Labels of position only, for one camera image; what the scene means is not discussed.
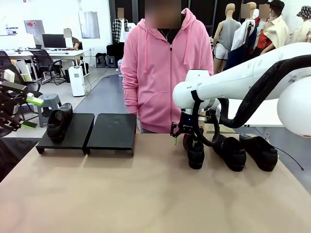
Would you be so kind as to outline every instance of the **pink hoodie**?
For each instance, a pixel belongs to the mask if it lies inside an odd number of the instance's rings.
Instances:
[[[173,103],[174,87],[190,69],[207,69],[213,75],[213,56],[202,22],[186,8],[181,30],[173,44],[157,29],[146,29],[145,20],[128,34],[121,66],[125,105],[137,113],[142,128],[169,133],[181,110]]]

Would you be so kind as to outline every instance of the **black cap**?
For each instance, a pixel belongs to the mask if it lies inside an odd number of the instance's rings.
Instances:
[[[275,13],[277,13],[278,16],[282,14],[282,11],[284,9],[284,2],[280,0],[273,0],[270,4],[270,8],[274,10]]]
[[[297,14],[297,16],[302,18],[311,19],[311,7],[310,6],[303,6],[301,11]]]

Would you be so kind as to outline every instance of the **plaid shirt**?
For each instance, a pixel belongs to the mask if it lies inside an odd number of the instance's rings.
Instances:
[[[309,31],[309,32],[307,33],[307,38],[306,38],[305,42],[311,43],[311,31]]]
[[[122,23],[120,19],[115,19],[112,23],[112,36],[115,42],[119,43],[120,42],[120,36],[121,36],[121,27]],[[124,29],[126,32],[129,31],[127,27],[127,19],[124,19]]]

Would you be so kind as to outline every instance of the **hoodie pocket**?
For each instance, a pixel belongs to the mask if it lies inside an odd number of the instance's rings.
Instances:
[[[170,127],[169,92],[142,94],[138,100],[138,106],[138,117],[141,122],[159,127]]]

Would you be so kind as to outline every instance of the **shoe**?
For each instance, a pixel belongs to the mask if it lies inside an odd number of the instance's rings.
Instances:
[[[201,169],[204,161],[204,145],[200,141],[193,143],[193,136],[184,135],[183,145],[187,151],[189,166],[192,169]]]
[[[47,134],[53,142],[60,142],[64,139],[72,116],[71,103],[65,103],[58,110],[52,112],[48,120]]]
[[[262,137],[240,134],[240,142],[246,152],[263,171],[273,171],[277,164],[277,150]]]
[[[246,153],[238,139],[219,135],[213,150],[223,159],[232,171],[242,171],[245,167]]]

